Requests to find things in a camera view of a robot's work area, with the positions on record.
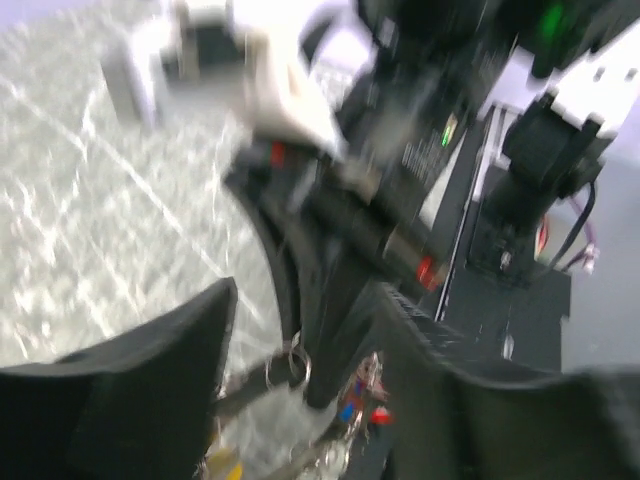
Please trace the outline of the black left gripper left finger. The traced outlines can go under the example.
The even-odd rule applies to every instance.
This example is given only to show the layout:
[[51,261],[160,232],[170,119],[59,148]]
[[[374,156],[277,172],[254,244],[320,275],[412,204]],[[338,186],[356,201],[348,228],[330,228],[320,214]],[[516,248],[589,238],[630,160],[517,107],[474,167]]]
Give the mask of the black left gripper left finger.
[[190,479],[211,435],[237,289],[53,363],[1,371],[5,479]]

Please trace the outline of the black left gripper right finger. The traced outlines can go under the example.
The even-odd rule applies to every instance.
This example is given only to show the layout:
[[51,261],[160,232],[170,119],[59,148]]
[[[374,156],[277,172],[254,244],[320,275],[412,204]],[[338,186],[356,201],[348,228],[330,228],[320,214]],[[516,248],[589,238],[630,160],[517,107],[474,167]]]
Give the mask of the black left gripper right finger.
[[402,479],[635,479],[639,373],[553,374],[482,355],[372,287]]

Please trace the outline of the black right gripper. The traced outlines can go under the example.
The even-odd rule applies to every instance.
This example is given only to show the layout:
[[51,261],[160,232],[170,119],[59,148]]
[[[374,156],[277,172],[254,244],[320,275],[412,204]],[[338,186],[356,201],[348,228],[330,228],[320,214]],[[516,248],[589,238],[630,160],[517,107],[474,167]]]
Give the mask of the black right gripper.
[[313,241],[322,231],[342,236],[366,275],[417,298],[429,290],[415,262],[384,248],[396,235],[429,256],[420,210],[499,74],[499,54],[482,49],[417,66],[378,65],[338,110],[350,143],[345,162],[265,139],[239,150],[226,182],[256,226],[280,304],[299,304],[314,285]]

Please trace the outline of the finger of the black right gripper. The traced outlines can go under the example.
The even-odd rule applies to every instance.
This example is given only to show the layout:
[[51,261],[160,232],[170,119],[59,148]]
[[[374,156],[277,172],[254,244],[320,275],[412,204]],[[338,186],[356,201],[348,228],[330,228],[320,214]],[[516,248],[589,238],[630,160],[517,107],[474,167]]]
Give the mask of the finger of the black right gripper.
[[314,224],[287,224],[282,230],[297,273],[297,320],[312,360],[305,400],[323,410],[376,348],[376,300],[367,293],[372,267],[346,241]]

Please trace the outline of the red key tag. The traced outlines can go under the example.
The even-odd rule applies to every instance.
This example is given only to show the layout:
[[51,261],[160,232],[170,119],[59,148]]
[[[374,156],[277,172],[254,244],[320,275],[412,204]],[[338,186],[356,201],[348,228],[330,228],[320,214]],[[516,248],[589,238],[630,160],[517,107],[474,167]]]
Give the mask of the red key tag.
[[370,422],[375,425],[390,425],[393,416],[386,407],[376,407],[370,416]]

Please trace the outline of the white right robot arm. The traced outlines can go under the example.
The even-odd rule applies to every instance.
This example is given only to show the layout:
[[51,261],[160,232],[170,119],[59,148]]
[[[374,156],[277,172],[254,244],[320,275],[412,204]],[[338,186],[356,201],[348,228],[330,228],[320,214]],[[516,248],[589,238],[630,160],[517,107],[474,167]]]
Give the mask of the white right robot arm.
[[285,339],[323,409],[374,349],[370,280],[488,358],[556,370],[568,274],[547,211],[592,185],[635,101],[635,1],[361,1],[378,55],[336,110],[349,162],[256,133],[226,184],[257,228]]

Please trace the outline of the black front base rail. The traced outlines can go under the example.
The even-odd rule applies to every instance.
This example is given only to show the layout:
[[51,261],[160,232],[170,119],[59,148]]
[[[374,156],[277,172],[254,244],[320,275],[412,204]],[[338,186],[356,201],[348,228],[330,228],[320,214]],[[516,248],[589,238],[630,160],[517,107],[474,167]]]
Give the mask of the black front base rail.
[[561,321],[570,313],[571,278],[552,271],[527,286],[511,286],[468,260],[477,241],[479,204],[505,175],[504,135],[519,109],[495,104],[471,127],[429,195],[433,232],[452,261],[438,294],[422,304],[434,318],[462,333],[489,357],[535,369],[558,371]]

